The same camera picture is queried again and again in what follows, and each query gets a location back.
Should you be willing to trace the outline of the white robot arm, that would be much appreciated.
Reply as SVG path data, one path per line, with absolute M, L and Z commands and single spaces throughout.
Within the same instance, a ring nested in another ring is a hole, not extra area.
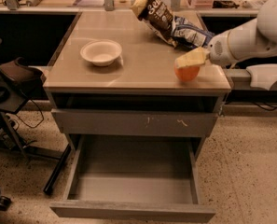
M 178 57 L 174 67 L 202 66 L 206 61 L 227 66 L 274 56 L 277 56 L 277 0 L 268 0 L 255 19 L 214 36 L 206 49 L 196 48 Z

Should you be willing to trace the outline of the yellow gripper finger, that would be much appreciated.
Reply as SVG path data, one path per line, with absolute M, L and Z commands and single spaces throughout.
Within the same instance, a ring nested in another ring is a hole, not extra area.
M 210 51 L 203 47 L 193 49 L 186 54 L 175 59 L 175 67 L 177 69 L 201 66 L 209 59 Z

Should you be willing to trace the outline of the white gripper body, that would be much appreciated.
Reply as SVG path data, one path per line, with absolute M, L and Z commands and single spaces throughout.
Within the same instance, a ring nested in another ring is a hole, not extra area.
M 230 30 L 227 30 L 214 36 L 209 42 L 208 51 L 211 63 L 225 67 L 237 62 L 229 48 L 229 33 Z

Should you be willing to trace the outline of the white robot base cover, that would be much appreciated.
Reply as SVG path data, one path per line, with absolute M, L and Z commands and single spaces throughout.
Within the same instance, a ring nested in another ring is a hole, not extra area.
M 248 66 L 246 71 L 251 76 L 250 86 L 269 91 L 277 82 L 277 63 Z

